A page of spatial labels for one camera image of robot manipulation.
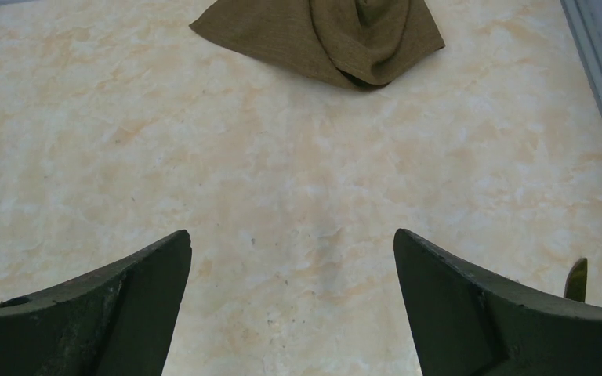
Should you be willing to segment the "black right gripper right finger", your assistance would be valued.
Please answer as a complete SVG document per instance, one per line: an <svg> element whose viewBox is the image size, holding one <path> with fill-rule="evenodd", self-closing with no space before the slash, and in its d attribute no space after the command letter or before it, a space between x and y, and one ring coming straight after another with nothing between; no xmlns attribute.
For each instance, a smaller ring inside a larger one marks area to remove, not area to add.
<svg viewBox="0 0 602 376"><path fill-rule="evenodd" d="M410 230L393 240L424 375L602 375L602 307L517 283Z"/></svg>

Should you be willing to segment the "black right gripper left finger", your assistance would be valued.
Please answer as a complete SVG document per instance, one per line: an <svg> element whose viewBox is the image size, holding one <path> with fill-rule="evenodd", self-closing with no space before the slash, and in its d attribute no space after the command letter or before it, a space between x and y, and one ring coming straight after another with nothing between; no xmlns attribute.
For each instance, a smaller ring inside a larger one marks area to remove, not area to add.
<svg viewBox="0 0 602 376"><path fill-rule="evenodd" d="M185 230L0 303L0 375L160 375L190 273Z"/></svg>

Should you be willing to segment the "brown cloth napkin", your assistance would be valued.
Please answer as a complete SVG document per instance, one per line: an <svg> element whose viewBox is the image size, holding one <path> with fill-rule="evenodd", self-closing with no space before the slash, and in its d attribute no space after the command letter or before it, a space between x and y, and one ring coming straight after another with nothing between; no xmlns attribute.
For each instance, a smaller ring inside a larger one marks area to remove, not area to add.
<svg viewBox="0 0 602 376"><path fill-rule="evenodd" d="M445 46L424 1L217 1L190 29L231 51L359 91L387 86Z"/></svg>

